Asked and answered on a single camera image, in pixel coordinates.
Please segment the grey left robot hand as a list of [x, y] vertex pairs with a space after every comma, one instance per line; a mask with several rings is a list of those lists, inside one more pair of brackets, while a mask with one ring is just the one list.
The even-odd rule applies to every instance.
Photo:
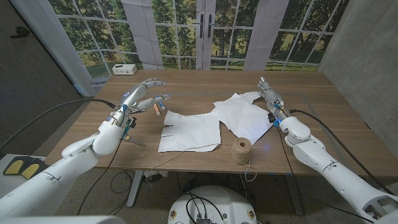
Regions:
[[170, 95], [166, 94], [162, 96], [156, 96], [155, 98], [148, 98], [139, 102], [139, 99], [145, 96], [146, 91], [149, 88], [164, 85], [167, 85], [167, 83], [158, 81], [157, 78], [150, 78], [134, 86], [125, 94], [123, 94], [119, 105], [109, 115], [107, 121], [123, 127], [127, 123], [129, 119], [128, 116], [130, 114], [145, 112], [146, 109], [152, 107], [154, 104], [168, 100]]

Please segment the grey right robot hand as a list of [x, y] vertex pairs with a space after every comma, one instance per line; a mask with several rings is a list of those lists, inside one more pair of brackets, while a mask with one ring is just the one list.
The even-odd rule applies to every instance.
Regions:
[[270, 87], [264, 77], [261, 77], [257, 86], [260, 88], [259, 93], [266, 101], [269, 122], [278, 127], [283, 119], [290, 116], [290, 111], [284, 106], [281, 95]]

